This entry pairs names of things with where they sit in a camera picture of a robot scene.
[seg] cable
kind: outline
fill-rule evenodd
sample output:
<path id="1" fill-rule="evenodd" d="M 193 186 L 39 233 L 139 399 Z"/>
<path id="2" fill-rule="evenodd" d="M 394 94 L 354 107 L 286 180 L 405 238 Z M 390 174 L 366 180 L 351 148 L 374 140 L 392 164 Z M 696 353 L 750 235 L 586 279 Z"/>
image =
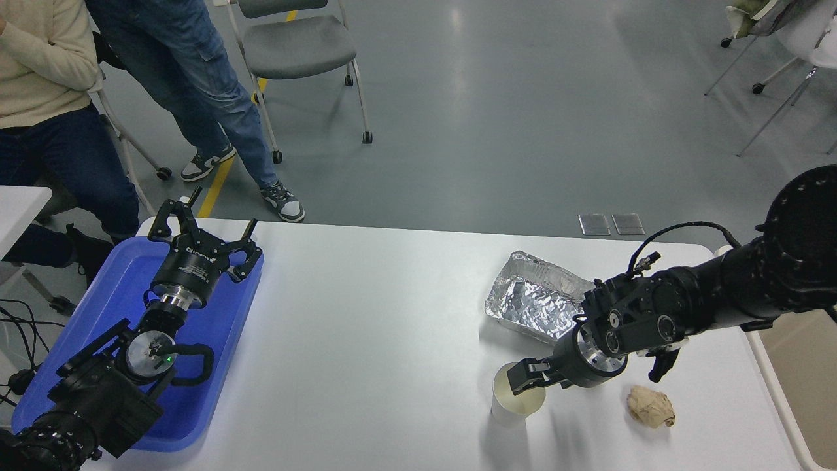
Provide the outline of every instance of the cable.
<path id="1" fill-rule="evenodd" d="M 6 394 L 3 397 L 0 397 L 0 403 L 6 402 L 8 404 L 11 404 L 12 407 L 17 407 L 18 403 L 15 402 L 15 401 L 12 401 L 11 399 L 8 398 L 8 395 L 10 395 L 10 394 L 12 394 L 12 388 L 8 388 L 8 391 L 6 391 Z"/>
<path id="2" fill-rule="evenodd" d="M 23 331 L 23 328 L 20 326 L 21 322 L 16 319 L 17 316 L 13 316 L 4 308 L 0 308 L 0 313 L 3 315 L 9 316 L 9 318 L 14 323 L 14 326 L 18 328 L 18 332 L 20 333 L 20 338 L 23 340 L 23 347 L 26 349 L 26 356 L 29 360 L 29 368 L 35 367 L 35 354 L 34 350 L 29 348 L 29 341 L 26 340 L 26 333 Z"/>
<path id="3" fill-rule="evenodd" d="M 0 302 L 3 302 L 3 301 L 5 301 L 7 303 L 22 304 L 26 308 L 26 310 L 29 312 L 29 318 L 32 319 L 32 323 L 29 324 L 29 327 L 32 329 L 32 333 L 33 333 L 33 337 L 32 337 L 32 355 L 33 355 L 33 357 L 34 357 L 34 354 L 35 354 L 35 347 L 37 345 L 35 343 L 35 337 L 38 337 L 38 339 L 41 341 L 41 344 L 47 350 L 47 353 L 49 353 L 49 346 L 44 341 L 44 337 L 41 337 L 41 333 L 38 331 L 37 324 L 35 323 L 37 321 L 35 321 L 35 314 L 32 312 L 32 308 L 29 307 L 29 305 L 26 304 L 25 302 L 19 301 L 17 299 L 3 299 L 3 298 L 0 298 Z"/>
<path id="4" fill-rule="evenodd" d="M 634 271 L 634 268 L 636 266 L 636 259 L 639 258 L 639 254 L 654 239 L 656 239 L 659 236 L 662 236 L 663 234 L 665 234 L 666 232 L 669 232 L 670 230 L 680 229 L 681 227 L 691 227 L 691 226 L 695 226 L 695 225 L 704 225 L 706 227 L 712 227 L 714 229 L 718 229 L 724 235 L 724 238 L 727 239 L 727 243 L 729 243 L 729 245 L 731 245 L 732 248 L 737 248 L 737 247 L 741 246 L 741 243 L 736 241 L 735 237 L 732 236 L 732 233 L 729 230 L 727 230 L 727 228 L 725 228 L 722 225 L 715 224 L 714 222 L 705 222 L 705 221 L 702 221 L 702 220 L 698 220 L 698 221 L 692 221 L 692 222 L 684 222 L 682 224 L 675 224 L 673 226 L 666 227 L 663 230 L 658 230 L 654 234 L 652 234 L 651 237 L 649 237 L 648 239 L 645 239 L 645 241 L 642 243 L 642 245 L 640 245 L 639 248 L 636 250 L 636 252 L 634 252 L 634 254 L 630 257 L 630 262 L 628 263 L 628 271 L 626 271 L 625 274 L 630 275 Z"/>
<path id="5" fill-rule="evenodd" d="M 43 346 L 44 346 L 44 349 L 46 349 L 47 353 L 49 353 L 49 346 L 47 345 L 47 343 L 46 343 L 46 341 L 44 340 L 44 337 L 41 335 L 40 331 L 38 330 L 38 325 L 55 325 L 55 326 L 59 326 L 59 327 L 64 327 L 64 324 L 62 324 L 62 323 L 57 323 L 57 322 L 50 322 L 50 321 L 36 321 L 36 320 L 35 320 L 35 315 L 34 315 L 34 313 L 32 312 L 32 309 L 29 307 L 29 305 L 28 305 L 28 304 L 26 304 L 26 303 L 25 303 L 25 302 L 23 302 L 23 301 L 19 301 L 19 300 L 17 300 L 17 299 L 4 299 L 4 298 L 0 298 L 0 302 L 8 302 L 8 303 L 17 303 L 17 304 L 22 304 L 22 305 L 26 308 L 26 310 L 28 311 L 28 313 L 29 313 L 29 318 L 30 318 L 31 320 L 27 320 L 27 319 L 25 319 L 25 318 L 20 318 L 20 317 L 18 317 L 18 316 L 15 316 L 14 314 L 11 314 L 9 311 L 7 311 L 6 309 L 3 309 L 2 307 L 0 307 L 0 313 L 2 313 L 3 315 L 5 315 L 5 316 L 9 317 L 9 319 L 1 319 L 1 318 L 0 318 L 0 323 L 3 323 L 3 322 L 11 322 L 11 323 L 15 323 L 15 324 L 16 324 L 16 326 L 18 327 L 18 331 L 19 331 L 19 332 L 21 332 L 21 336 L 23 337 L 23 343 L 24 343 L 24 346 L 25 346 L 25 347 L 26 347 L 26 349 L 27 349 L 27 356 L 28 356 L 28 358 L 29 358 L 29 363 L 30 363 L 30 364 L 32 364 L 32 365 L 34 365 L 35 353 L 36 353 L 36 352 L 35 352 L 35 349 L 36 349 L 36 347 L 37 347 L 37 345 L 38 345 L 38 344 L 37 344 L 37 340 L 40 340 L 41 345 L 43 345 Z M 28 342 L 26 341 L 25 336 L 23 335 L 23 330 L 22 330 L 22 328 L 20 327 L 20 324 L 21 324 L 21 323 L 28 324 L 28 326 L 32 329 L 33 337 L 32 337 L 32 349 L 31 349 L 31 353 L 30 353 L 30 350 L 28 349 Z"/>

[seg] blue tray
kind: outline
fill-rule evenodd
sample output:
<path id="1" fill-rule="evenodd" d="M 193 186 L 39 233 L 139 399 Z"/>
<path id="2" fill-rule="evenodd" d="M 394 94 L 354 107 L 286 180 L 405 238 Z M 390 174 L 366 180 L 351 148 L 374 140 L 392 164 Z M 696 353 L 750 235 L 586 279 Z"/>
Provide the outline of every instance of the blue tray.
<path id="1" fill-rule="evenodd" d="M 145 312 L 142 295 L 168 248 L 161 242 L 134 237 L 111 252 L 15 408 L 12 416 L 15 433 L 52 408 L 54 403 L 47 398 L 47 393 L 59 382 L 55 371 L 64 362 L 123 318 L 131 321 L 132 328 L 136 327 Z M 234 263 L 244 260 L 244 254 L 235 255 L 238 257 L 233 257 Z M 179 344 L 209 345 L 215 352 L 212 376 L 198 386 L 169 386 L 157 400 L 165 412 L 134 444 L 134 449 L 175 452 L 194 443 L 206 429 L 253 302 L 263 262 L 261 257 L 249 277 L 239 284 L 222 275 L 206 308 L 189 311 L 186 325 L 177 331 L 175 340 Z M 175 363 L 178 377 L 197 376 L 201 366 L 201 357 L 195 356 L 180 356 Z"/>

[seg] shoe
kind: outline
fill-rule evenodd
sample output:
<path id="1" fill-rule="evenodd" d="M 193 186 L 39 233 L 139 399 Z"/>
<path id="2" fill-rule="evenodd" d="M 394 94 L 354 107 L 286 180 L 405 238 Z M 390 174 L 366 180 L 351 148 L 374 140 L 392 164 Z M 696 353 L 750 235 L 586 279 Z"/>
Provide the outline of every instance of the shoe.
<path id="1" fill-rule="evenodd" d="M 300 222 L 306 217 L 302 203 L 282 185 L 282 182 L 276 182 L 273 186 L 262 189 L 261 194 L 283 221 Z"/>
<path id="2" fill-rule="evenodd" d="M 73 244 L 75 260 L 85 269 L 87 286 L 90 286 L 93 279 L 96 278 L 96 273 L 105 264 L 110 251 L 113 250 L 113 245 L 108 241 L 82 234 L 72 224 L 67 224 L 67 237 Z"/>
<path id="3" fill-rule="evenodd" d="M 219 163 L 233 158 L 235 152 L 233 144 L 227 144 L 227 147 L 223 151 L 215 155 L 204 157 L 200 153 L 196 153 L 195 157 L 183 168 L 183 171 L 180 173 L 180 178 L 184 182 L 193 182 L 202 179 L 209 175 L 209 172 L 212 172 L 212 169 Z"/>

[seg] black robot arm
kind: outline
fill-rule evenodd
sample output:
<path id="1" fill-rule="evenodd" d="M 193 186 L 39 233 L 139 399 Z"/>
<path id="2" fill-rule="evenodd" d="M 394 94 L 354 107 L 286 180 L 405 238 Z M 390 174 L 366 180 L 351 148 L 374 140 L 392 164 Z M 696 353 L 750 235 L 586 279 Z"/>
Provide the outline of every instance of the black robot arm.
<path id="1" fill-rule="evenodd" d="M 169 252 L 146 292 L 146 310 L 133 329 L 122 319 L 69 359 L 57 373 L 62 380 L 48 398 L 48 412 L 19 434 L 0 431 L 0 470 L 76 471 L 103 448 L 119 458 L 162 416 L 157 398 L 168 386 L 195 386 L 212 374 L 214 354 L 203 344 L 177 344 L 177 331 L 190 309 L 200 309 L 219 278 L 228 273 L 243 281 L 261 257 L 252 240 L 251 220 L 239 241 L 224 242 L 198 227 L 192 216 L 196 190 L 188 202 L 168 200 L 148 238 L 165 241 Z M 180 222 L 172 234 L 169 215 Z M 232 266 L 229 256 L 242 251 L 244 262 Z M 150 293 L 157 299 L 149 299 Z M 176 378 L 178 355 L 200 355 L 203 371 Z M 139 386 L 150 385 L 141 389 Z"/>
<path id="2" fill-rule="evenodd" d="M 779 193 L 765 223 L 756 228 L 763 235 L 745 246 L 724 230 L 730 251 L 696 267 L 673 267 L 649 277 L 642 273 L 660 255 L 637 263 L 634 254 L 627 272 L 596 280 L 584 294 L 584 315 L 557 341 L 552 356 L 524 359 L 509 370 L 511 389 L 519 394 L 555 383 L 593 387 L 621 373 L 631 352 L 655 357 L 649 378 L 657 382 L 691 335 L 734 326 L 769 329 L 792 311 L 824 309 L 834 318 L 835 201 L 837 165 L 815 168 Z"/>

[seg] white table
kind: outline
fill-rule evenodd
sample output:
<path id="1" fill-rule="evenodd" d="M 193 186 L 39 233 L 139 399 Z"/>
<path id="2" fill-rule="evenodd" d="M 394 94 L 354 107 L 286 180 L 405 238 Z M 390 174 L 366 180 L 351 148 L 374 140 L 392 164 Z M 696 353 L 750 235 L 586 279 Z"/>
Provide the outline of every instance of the white table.
<path id="1" fill-rule="evenodd" d="M 12 248 L 50 196 L 49 188 L 0 185 L 0 256 Z"/>
<path id="2" fill-rule="evenodd" d="M 199 222 L 227 240 L 246 224 Z M 83 469 L 799 469 L 738 329 L 695 337 L 659 385 L 647 380 L 652 361 L 632 356 L 597 388 L 547 389 L 525 426 L 492 420 L 497 369 L 550 353 L 485 316 L 509 254 L 605 278 L 636 242 L 280 223 L 256 235 L 264 270 L 207 433 L 179 453 L 129 451 Z M 657 269 L 711 256 L 650 249 L 663 255 Z M 633 384 L 669 395 L 673 428 L 629 417 Z"/>

